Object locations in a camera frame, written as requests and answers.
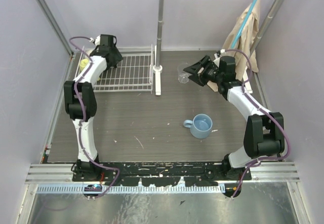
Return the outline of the yellow mug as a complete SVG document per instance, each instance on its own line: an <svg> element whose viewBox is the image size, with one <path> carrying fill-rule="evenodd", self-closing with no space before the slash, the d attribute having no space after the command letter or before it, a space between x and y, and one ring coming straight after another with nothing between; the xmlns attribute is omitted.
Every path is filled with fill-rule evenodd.
<svg viewBox="0 0 324 224"><path fill-rule="evenodd" d="M82 59L78 64L79 73L81 73L85 67L88 65L89 59Z"/></svg>

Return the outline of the white speckled mug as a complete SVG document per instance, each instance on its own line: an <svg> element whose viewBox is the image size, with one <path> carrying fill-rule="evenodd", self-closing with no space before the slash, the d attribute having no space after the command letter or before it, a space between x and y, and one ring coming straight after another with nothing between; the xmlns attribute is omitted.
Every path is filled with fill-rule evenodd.
<svg viewBox="0 0 324 224"><path fill-rule="evenodd" d="M89 56L92 53L93 49L86 50L86 54Z"/></svg>

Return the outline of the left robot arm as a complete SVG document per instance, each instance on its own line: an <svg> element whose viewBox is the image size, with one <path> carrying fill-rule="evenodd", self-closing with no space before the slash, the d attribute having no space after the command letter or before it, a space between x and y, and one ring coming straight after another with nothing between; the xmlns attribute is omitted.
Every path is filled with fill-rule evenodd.
<svg viewBox="0 0 324 224"><path fill-rule="evenodd" d="M94 141L93 122L97 112L94 86L100 75L110 68L116 68L123 60L117 48L117 38L101 34L95 39L75 36L69 42L87 59L82 62L79 74L63 86L65 111L74 125L78 156L75 172L83 173L89 181L97 181L103 169L119 174L119 169L99 163L99 154Z"/></svg>

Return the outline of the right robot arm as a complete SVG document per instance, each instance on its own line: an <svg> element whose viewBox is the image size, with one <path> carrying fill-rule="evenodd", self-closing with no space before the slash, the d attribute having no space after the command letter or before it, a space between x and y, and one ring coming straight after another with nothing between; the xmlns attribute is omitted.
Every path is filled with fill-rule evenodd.
<svg viewBox="0 0 324 224"><path fill-rule="evenodd" d="M199 62L184 68L188 78L200 86L218 86L218 92L233 104L246 120L243 146L227 154L222 160L222 174L234 180L240 168L262 160L279 160L285 150L284 118L264 108L236 79L235 58L222 56L218 63L205 56Z"/></svg>

